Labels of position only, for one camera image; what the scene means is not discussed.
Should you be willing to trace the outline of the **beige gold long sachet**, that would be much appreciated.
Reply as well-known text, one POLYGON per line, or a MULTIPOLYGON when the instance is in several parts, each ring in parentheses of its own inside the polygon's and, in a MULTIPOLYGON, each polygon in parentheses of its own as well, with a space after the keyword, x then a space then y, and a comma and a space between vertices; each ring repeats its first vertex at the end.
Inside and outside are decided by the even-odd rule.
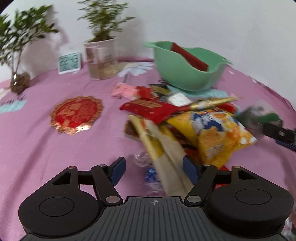
POLYGON ((186 197, 193 184, 183 171, 185 151, 172 132, 164 125, 139 116, 130 115, 129 120, 143 143, 157 178, 166 196, 186 197))

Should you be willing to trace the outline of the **green clear snack packet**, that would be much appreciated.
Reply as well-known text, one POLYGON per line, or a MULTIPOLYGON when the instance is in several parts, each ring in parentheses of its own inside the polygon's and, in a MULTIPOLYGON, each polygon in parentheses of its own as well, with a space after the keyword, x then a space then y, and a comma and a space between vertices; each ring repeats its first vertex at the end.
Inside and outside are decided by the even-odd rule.
POLYGON ((263 125, 270 123, 282 127, 283 121, 271 108, 262 105, 249 106, 235 115, 238 120, 257 140, 263 138, 263 125))

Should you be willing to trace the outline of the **yellow cracker snack bag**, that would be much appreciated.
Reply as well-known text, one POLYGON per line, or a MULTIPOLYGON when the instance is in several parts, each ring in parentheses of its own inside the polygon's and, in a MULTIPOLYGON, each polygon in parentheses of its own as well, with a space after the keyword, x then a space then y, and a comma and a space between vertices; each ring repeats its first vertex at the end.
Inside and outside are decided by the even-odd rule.
POLYGON ((218 168, 227 163, 233 152, 257 141, 238 120, 217 108, 176 114, 166 123, 197 147, 204 164, 218 168))

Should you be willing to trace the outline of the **gold red stick sachet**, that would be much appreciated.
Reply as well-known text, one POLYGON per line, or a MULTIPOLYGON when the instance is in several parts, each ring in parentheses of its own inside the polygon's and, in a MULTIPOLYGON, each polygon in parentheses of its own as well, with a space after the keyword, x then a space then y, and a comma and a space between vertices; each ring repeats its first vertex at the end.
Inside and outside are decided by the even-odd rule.
POLYGON ((200 102, 195 102, 186 106, 183 106, 184 111, 196 111, 196 110, 203 110, 215 107, 217 105, 225 104, 232 101, 237 101, 239 97, 226 97, 221 99, 214 99, 214 100, 203 100, 200 102))

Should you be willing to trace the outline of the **red long snack bar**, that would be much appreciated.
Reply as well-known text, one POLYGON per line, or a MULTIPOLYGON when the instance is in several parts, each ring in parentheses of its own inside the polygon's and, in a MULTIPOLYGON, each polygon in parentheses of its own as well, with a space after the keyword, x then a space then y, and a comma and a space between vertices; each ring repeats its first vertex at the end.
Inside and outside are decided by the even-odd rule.
POLYGON ((190 105, 175 106, 166 102, 140 98, 123 104, 119 109, 151 120, 158 125, 174 114, 189 111, 190 105))

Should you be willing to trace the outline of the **white nougat clear packet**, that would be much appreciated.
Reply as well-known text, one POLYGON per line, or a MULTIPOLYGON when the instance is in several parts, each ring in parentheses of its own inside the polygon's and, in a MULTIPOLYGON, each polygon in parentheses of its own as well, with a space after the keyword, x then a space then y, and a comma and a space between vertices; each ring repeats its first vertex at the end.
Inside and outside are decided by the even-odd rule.
POLYGON ((170 95, 166 101, 174 106, 185 106, 192 103, 192 101, 181 92, 170 95))

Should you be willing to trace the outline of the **small red candy packet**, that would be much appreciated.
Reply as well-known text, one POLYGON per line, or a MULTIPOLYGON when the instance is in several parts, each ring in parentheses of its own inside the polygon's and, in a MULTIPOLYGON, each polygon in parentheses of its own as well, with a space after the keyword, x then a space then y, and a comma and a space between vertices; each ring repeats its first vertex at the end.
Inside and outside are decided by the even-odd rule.
POLYGON ((159 96, 150 87, 137 86, 137 97, 146 100, 159 100, 159 96))

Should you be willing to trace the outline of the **dark red drink powder sachet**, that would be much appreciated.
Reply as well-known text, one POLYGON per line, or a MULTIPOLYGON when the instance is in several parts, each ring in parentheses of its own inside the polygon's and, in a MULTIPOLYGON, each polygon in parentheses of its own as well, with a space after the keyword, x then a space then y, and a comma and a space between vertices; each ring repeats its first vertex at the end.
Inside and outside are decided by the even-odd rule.
POLYGON ((176 43, 173 43, 171 46, 171 51, 180 54, 182 57, 185 58, 185 60, 195 69, 207 72, 208 71, 208 65, 186 51, 184 48, 180 47, 176 43))

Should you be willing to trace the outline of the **red gold round coaster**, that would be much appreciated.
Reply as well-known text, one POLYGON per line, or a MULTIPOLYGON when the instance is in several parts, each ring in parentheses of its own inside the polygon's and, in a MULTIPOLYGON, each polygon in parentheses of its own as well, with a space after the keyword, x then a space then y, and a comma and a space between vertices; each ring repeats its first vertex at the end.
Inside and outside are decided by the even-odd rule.
POLYGON ((102 111, 102 99, 93 96, 69 98, 55 106, 50 114, 50 125, 58 133, 75 135, 90 129, 102 111))

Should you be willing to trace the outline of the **pink patterned tablecloth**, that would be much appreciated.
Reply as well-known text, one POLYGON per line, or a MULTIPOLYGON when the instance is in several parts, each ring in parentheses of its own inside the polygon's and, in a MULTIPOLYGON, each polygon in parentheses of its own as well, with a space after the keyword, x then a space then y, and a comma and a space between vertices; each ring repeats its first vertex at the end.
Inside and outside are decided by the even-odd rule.
MULTIPOLYGON (((84 67, 77 73, 59 75, 52 70, 32 80, 22 96, 9 92, 1 105, 17 100, 27 102, 19 111, 1 114, 1 239, 20 240, 24 235, 18 218, 20 204, 38 188, 68 166, 90 170, 126 158, 123 178, 116 186, 122 198, 154 196, 144 182, 144 168, 131 156, 144 151, 141 142, 124 134, 128 113, 119 107, 125 99, 111 96, 123 78, 91 80, 84 67), (86 131, 75 135, 58 133, 51 127, 50 113, 68 98, 93 96, 102 99, 101 117, 86 131)), ((227 66, 216 88, 240 97, 241 110, 257 101, 269 103, 283 119, 285 128, 295 128, 295 111, 287 100, 251 77, 227 66)), ((263 138, 255 145, 234 152, 226 164, 244 168, 287 189, 295 199, 295 152, 263 138)))

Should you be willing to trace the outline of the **pink candy packet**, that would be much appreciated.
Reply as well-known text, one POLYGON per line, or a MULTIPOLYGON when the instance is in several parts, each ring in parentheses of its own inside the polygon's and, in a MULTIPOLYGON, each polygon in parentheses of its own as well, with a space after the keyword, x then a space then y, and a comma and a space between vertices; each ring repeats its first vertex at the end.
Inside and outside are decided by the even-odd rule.
POLYGON ((113 97, 135 100, 138 98, 138 90, 135 86, 126 83, 117 83, 113 88, 111 95, 113 97))

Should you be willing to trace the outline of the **green plastic bowl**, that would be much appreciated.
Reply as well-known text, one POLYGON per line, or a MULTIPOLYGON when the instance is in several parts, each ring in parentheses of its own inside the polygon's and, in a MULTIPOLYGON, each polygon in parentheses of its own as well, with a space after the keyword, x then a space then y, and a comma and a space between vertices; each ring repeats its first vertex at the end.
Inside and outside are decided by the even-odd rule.
POLYGON ((210 89, 222 76, 226 66, 232 62, 221 55, 204 48, 184 50, 208 65, 207 71, 194 68, 182 55, 173 52, 173 42, 148 42, 143 46, 154 50, 154 63, 162 78, 170 85, 185 91, 210 89))

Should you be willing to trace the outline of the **digital clock thermometer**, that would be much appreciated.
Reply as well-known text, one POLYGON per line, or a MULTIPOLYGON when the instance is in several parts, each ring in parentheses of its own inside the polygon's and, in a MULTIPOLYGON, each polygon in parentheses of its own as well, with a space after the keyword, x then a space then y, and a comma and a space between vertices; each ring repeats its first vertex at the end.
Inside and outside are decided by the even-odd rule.
POLYGON ((58 73, 65 74, 81 69, 81 53, 71 53, 58 57, 58 73))

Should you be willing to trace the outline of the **plant in white cup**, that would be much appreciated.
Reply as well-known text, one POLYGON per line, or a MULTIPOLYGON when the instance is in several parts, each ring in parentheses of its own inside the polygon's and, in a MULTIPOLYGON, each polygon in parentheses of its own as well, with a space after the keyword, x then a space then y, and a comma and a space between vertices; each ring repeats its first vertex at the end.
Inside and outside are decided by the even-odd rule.
POLYGON ((79 20, 89 23, 93 37, 84 42, 86 63, 91 79, 104 80, 117 75, 117 37, 122 24, 133 20, 133 16, 121 17, 128 3, 118 1, 78 1, 84 14, 79 20))

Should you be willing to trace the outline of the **plant in glass vase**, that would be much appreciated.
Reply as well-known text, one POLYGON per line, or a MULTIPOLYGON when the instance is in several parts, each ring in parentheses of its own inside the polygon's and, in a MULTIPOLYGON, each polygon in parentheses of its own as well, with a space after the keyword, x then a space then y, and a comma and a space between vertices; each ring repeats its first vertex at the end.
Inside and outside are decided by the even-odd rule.
POLYGON ((9 15, 1 14, 1 66, 9 67, 10 90, 17 95, 30 87, 29 73, 19 73, 22 53, 27 44, 59 32, 55 23, 47 23, 47 13, 51 8, 51 5, 42 5, 15 11, 12 20, 9 15))

